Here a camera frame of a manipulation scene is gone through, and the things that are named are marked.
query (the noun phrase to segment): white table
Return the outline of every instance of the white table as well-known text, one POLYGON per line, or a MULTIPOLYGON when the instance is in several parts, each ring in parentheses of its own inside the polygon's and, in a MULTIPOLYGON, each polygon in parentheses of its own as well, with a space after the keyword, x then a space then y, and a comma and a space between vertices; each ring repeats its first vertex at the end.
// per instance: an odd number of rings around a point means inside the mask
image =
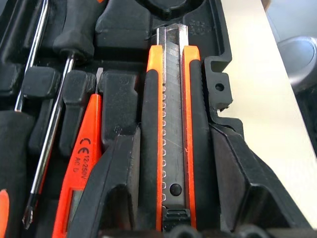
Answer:
POLYGON ((249 147, 276 173, 317 228, 317 160, 260 0, 221 0, 232 62, 233 103, 249 147))

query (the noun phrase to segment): screwdriver handle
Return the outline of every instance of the screwdriver handle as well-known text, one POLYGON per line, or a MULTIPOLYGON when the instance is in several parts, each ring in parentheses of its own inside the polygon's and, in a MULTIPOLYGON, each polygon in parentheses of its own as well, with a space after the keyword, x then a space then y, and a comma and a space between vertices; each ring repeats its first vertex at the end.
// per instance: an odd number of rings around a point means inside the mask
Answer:
POLYGON ((55 39, 53 50, 64 56, 76 55, 79 62, 94 56, 94 32, 98 17, 108 0, 67 0, 63 32, 55 39))
POLYGON ((0 112, 0 191, 5 189, 9 197, 5 237, 19 237, 27 178, 27 143, 33 125, 34 118, 25 113, 0 112))
POLYGON ((75 205, 72 204, 75 193, 82 192, 90 172, 101 157, 101 116, 102 97, 93 94, 90 97, 78 137, 70 157, 60 192, 56 213, 53 238, 64 238, 72 220, 75 205))

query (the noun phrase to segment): metal screwdriver tip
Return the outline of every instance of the metal screwdriver tip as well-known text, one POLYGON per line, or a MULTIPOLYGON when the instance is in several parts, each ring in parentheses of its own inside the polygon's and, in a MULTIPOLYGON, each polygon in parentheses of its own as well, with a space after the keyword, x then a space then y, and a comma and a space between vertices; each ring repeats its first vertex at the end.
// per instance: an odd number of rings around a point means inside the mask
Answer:
POLYGON ((31 223, 33 222, 33 214, 34 214, 34 208, 31 206, 27 206, 24 212, 24 216, 22 219, 24 229, 29 229, 31 223))
POLYGON ((96 94, 98 94, 98 85, 99 85, 99 81, 101 78, 101 74, 103 73, 104 68, 98 68, 97 73, 96 73, 96 94))

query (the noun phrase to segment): screwdriver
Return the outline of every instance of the screwdriver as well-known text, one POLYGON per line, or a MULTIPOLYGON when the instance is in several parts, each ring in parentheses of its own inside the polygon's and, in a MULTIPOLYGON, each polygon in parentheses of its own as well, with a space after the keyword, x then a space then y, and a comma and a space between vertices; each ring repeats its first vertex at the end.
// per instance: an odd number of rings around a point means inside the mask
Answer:
POLYGON ((93 58, 96 21, 104 11, 107 2, 107 0, 67 0, 63 32, 55 39, 53 45, 54 51, 66 56, 67 60, 50 116, 30 197, 22 219, 25 229, 28 229, 33 222, 37 201, 42 192, 58 122, 63 109, 62 90, 66 75, 72 70, 75 62, 84 63, 93 58))
POLYGON ((56 213, 53 238, 66 237, 92 168, 101 157, 102 98, 97 71, 96 92, 90 97, 78 137, 64 177, 56 213))
MULTIPOLYGON (((49 0, 43 0, 30 53, 25 65, 26 71, 34 64, 43 38, 49 15, 49 0)), ((14 111, 0 112, 0 190, 5 189, 9 198, 9 217, 6 237, 17 237, 23 215, 26 181, 26 147, 34 125, 34 118, 22 112, 24 97, 19 91, 14 111)))

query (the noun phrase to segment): screwdriver shaft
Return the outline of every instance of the screwdriver shaft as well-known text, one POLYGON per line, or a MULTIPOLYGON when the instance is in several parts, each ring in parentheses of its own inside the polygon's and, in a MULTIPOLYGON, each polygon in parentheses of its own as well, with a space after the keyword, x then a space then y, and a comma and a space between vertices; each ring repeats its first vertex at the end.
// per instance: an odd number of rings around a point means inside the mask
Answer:
MULTIPOLYGON (((39 49, 39 46, 41 44, 46 23, 48 21, 49 16, 49 0, 43 0, 42 10, 39 18, 38 25, 36 27, 36 31, 34 34, 31 50, 29 53, 28 61, 26 62, 25 69, 24 69, 24 75, 26 74, 26 71, 31 68, 34 64, 35 57, 37 54, 37 51, 39 49)), ((24 95, 22 94, 22 90, 20 89, 18 97, 16 99, 16 103, 14 106, 14 110, 16 112, 21 112, 24 104, 24 95)))
POLYGON ((30 224, 33 221, 33 213, 34 213, 34 210, 36 209, 37 198, 38 198, 38 195, 41 193, 41 190, 43 187, 43 182, 46 175, 50 155, 52 152, 54 138, 56 135, 57 126, 58 126, 60 114, 63 107, 63 101, 62 101, 63 85, 65 82, 66 75, 72 70, 74 63, 75 63, 75 59, 74 59, 74 55, 72 55, 67 59, 65 64, 63 77, 62 77, 58 94, 56 97, 56 101, 54 103, 54 107, 51 113, 49 126, 47 129, 47 133, 45 135, 44 144, 42 147, 40 159, 39 159, 35 177, 33 180, 30 198, 24 213, 24 217, 23 217, 24 227, 26 229, 29 228, 30 224))

